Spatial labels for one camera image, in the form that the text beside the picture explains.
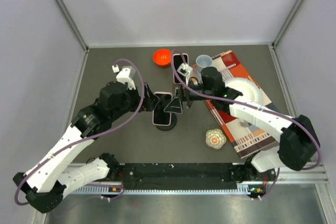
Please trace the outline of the black round-base phone stand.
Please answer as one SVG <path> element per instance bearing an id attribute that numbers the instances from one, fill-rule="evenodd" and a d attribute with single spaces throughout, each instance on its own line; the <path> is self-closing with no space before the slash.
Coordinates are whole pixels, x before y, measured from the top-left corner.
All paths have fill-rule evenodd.
<path id="1" fill-rule="evenodd" d="M 172 114 L 170 125 L 168 125 L 168 126 L 156 125 L 155 127 L 160 131 L 167 132 L 167 131 L 170 131 L 170 130 L 174 129 L 176 124 L 177 124 L 177 116 L 176 116 L 176 114 Z"/>

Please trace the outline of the phone with pink case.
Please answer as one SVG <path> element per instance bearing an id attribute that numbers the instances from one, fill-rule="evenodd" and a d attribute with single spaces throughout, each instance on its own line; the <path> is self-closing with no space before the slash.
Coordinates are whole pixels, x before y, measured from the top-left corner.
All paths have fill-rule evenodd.
<path id="1" fill-rule="evenodd" d="M 174 55 L 173 55 L 173 65 L 174 65 L 174 69 L 176 70 L 178 76 L 179 76 L 183 81 L 185 81 L 185 80 L 186 80 L 186 77 L 185 77 L 183 74 L 181 74 L 181 73 L 178 72 L 179 67 L 180 67 L 181 64 L 183 64 L 183 63 L 187 63 L 187 64 L 189 64 L 189 56 L 188 56 L 188 54 L 183 53 L 182 55 L 180 55 L 180 54 L 174 54 Z"/>

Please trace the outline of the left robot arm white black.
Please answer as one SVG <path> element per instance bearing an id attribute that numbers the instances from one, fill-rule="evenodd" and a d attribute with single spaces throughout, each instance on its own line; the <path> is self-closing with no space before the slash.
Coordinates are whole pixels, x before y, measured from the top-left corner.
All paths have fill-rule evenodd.
<path id="1" fill-rule="evenodd" d="M 159 98 L 146 83 L 138 91 L 132 81 L 109 82 L 92 105 L 78 112 L 61 139 L 38 164 L 13 177 L 17 191 L 25 194 L 29 205 L 45 214 L 71 192 L 90 182 L 116 179 L 119 164 L 113 155 L 107 153 L 72 172 L 66 173 L 65 169 L 97 138 L 112 132 L 114 121 L 129 112 L 151 112 L 158 103 Z"/>

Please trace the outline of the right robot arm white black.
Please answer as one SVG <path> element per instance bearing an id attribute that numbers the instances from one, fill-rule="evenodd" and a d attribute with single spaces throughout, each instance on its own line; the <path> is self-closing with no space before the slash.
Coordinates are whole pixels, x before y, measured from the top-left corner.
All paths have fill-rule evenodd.
<path id="1" fill-rule="evenodd" d="M 245 166 L 248 178 L 256 180 L 265 171 L 281 167 L 308 170 L 306 164 L 313 155 L 321 155 L 320 144 L 308 117 L 293 118 L 251 101 L 240 91 L 227 87 L 214 67 L 204 68 L 201 71 L 202 83 L 190 87 L 188 81 L 192 70 L 186 63 L 172 70 L 180 82 L 175 96 L 179 103 L 186 102 L 190 106 L 193 101 L 211 100 L 215 108 L 262 129 L 279 143 L 278 147 L 261 151 L 252 158 Z"/>

